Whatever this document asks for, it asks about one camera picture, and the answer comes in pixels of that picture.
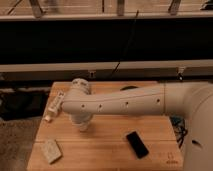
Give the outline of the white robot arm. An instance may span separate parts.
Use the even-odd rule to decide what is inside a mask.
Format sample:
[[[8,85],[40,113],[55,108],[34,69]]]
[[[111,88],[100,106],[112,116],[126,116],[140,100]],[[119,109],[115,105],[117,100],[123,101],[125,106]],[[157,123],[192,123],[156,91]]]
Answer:
[[[99,115],[176,114],[188,120],[183,171],[213,171],[213,83],[173,82],[93,94],[85,79],[71,82],[62,102],[76,124]]]

